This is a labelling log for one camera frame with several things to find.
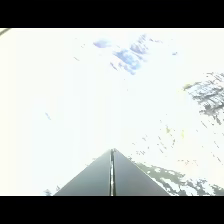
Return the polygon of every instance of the dark gray pointed ramp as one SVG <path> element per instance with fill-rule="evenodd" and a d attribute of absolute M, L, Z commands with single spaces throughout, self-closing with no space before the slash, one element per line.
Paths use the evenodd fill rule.
<path fill-rule="evenodd" d="M 92 162 L 55 196 L 109 196 L 110 151 Z"/>
<path fill-rule="evenodd" d="M 169 196 L 124 155 L 114 152 L 116 196 Z"/>

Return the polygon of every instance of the gray panel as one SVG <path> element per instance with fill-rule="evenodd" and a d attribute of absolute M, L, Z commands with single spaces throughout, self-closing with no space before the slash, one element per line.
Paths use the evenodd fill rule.
<path fill-rule="evenodd" d="M 91 163 L 55 196 L 109 196 L 110 150 Z"/>
<path fill-rule="evenodd" d="M 116 196 L 169 196 L 117 150 L 114 152 Z"/>

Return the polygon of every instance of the white snowy ground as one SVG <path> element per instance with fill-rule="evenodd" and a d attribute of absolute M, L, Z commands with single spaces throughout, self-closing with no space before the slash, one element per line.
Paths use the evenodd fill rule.
<path fill-rule="evenodd" d="M 152 48 L 148 62 L 136 75 L 114 70 L 109 64 L 112 49 L 129 47 L 144 32 L 164 40 L 165 47 Z M 57 185 L 65 185 L 110 148 L 133 158 L 136 150 L 149 147 L 147 155 L 135 160 L 185 172 L 173 161 L 177 155 L 189 157 L 184 150 L 189 141 L 180 140 L 167 157 L 153 148 L 166 114 L 180 132 L 197 120 L 179 89 L 205 68 L 209 57 L 198 60 L 199 55 L 213 52 L 214 46 L 203 45 L 199 31 L 189 32 L 12 29 L 1 36 L 0 195 L 43 195 L 46 189 L 54 193 Z M 215 32 L 214 36 L 223 35 L 223 31 Z M 211 32 L 202 31 L 200 37 L 210 40 L 207 34 Z M 113 46 L 95 47 L 93 41 L 100 37 L 110 39 Z M 172 51 L 184 53 L 174 57 Z M 220 69 L 217 60 L 209 66 Z M 145 135 L 147 146 L 141 142 L 134 148 L 132 143 Z"/>

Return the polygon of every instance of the white sky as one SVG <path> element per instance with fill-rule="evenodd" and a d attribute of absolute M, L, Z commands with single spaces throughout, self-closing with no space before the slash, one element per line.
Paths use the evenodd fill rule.
<path fill-rule="evenodd" d="M 115 73 L 111 74 L 115 78 L 109 75 L 109 67 L 102 63 L 107 58 L 96 58 L 101 50 L 92 42 L 108 37 L 126 47 L 143 31 L 148 32 L 12 29 L 0 37 L 0 195 L 42 195 L 47 188 L 54 191 L 93 157 L 139 131 L 137 106 L 133 111 L 130 105 L 144 102 L 128 96 Z M 223 40 L 223 30 L 150 32 L 158 39 L 176 38 L 172 46 L 185 52 L 183 57 L 192 66 L 187 71 L 210 61 L 207 52 L 218 52 L 218 61 L 211 67 L 222 67 L 223 51 L 218 43 Z M 211 38 L 217 41 L 216 47 L 206 44 Z M 133 78 L 127 77 L 129 86 L 137 82 Z"/>

